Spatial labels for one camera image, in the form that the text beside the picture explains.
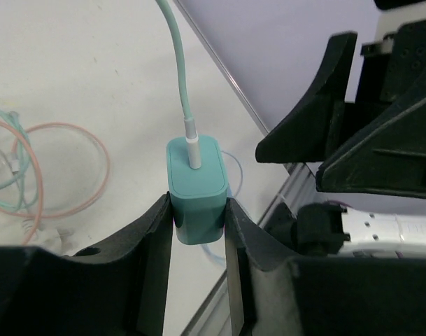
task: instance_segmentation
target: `cable strain relief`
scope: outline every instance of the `cable strain relief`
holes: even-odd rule
[[[196,139],[197,131],[194,118],[184,119],[183,121],[185,122],[186,139]]]
[[[193,169],[200,168],[201,154],[200,154],[199,137],[196,135],[196,137],[193,139],[186,138],[186,144],[187,144],[187,155],[190,160],[191,168]]]
[[[18,159],[17,153],[9,152],[6,154],[6,158],[8,159],[8,163],[12,173],[13,174],[18,173],[20,171],[20,160]]]

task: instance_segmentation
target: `white surface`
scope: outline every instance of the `white surface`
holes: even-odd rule
[[[198,131],[240,159],[246,175],[240,200],[256,220],[286,172],[255,162],[262,135],[176,16]],[[166,192],[166,144],[184,134],[176,83],[169,30],[152,0],[0,1],[0,107],[18,111],[24,126],[53,120],[84,126],[111,153],[105,195],[60,221],[76,227],[70,252],[119,230]],[[64,129],[33,134],[31,141],[43,168],[47,209],[74,205],[93,191],[102,161],[92,143]],[[225,162],[236,188],[239,170],[232,159]],[[174,239],[165,335],[180,334],[220,273],[200,247]]]
[[[341,215],[345,241],[341,254],[356,251],[369,253],[402,253],[405,256],[426,256],[426,217],[368,213],[351,208]]]

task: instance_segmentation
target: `teal charger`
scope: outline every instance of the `teal charger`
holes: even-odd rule
[[[200,135],[201,167],[192,169],[185,137],[166,147],[169,193],[177,238],[187,245],[211,243],[223,234],[228,178],[218,142]]]

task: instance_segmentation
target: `light blue cable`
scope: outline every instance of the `light blue cable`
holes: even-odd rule
[[[224,150],[222,150],[222,153],[230,156],[234,161],[236,161],[236,163],[237,163],[237,165],[239,167],[239,172],[241,174],[241,179],[239,181],[238,188],[236,189],[236,193],[233,195],[232,194],[232,189],[230,187],[228,187],[228,196],[236,198],[239,195],[239,193],[241,192],[242,185],[243,185],[243,168],[242,168],[242,164],[239,162],[239,160],[237,159],[237,157],[234,156],[233,154],[228,153],[228,152],[226,152]],[[209,258],[211,258],[211,260],[213,262],[215,262],[216,264],[218,264],[221,267],[226,267],[227,266],[227,261],[225,260],[225,258],[223,258],[220,255],[217,255],[214,252],[212,252],[212,250],[210,250],[210,246],[208,244],[202,244],[201,248],[202,248],[202,250],[204,250],[204,253]]]
[[[180,36],[180,30],[178,29],[177,21],[170,5],[166,0],[155,0],[162,10],[164,17],[171,31],[173,48],[176,52],[176,62],[177,62],[177,74],[178,74],[178,92],[180,94],[180,100],[182,103],[183,114],[185,119],[192,119],[192,113],[190,108],[190,103],[187,98],[187,88],[186,88],[186,70],[185,70],[185,55],[183,53],[183,44],[182,38]]]
[[[4,122],[6,122],[8,125],[15,128],[29,143],[29,137],[18,120],[18,114],[6,113],[0,109],[0,118],[3,119]],[[24,175],[29,167],[30,158],[29,155],[24,154],[24,148],[21,143],[19,143],[17,146],[16,155],[20,164],[20,170],[18,171],[18,173],[14,174],[12,178],[8,179],[7,181],[4,181],[3,183],[0,183],[0,190],[7,188],[8,186],[11,186],[14,183],[16,183],[18,186],[20,194],[16,204],[12,205],[0,199],[0,207],[10,212],[16,212],[21,209],[27,209],[30,206],[34,205],[34,203],[38,199],[38,192],[36,191],[34,199],[30,203],[24,203]]]

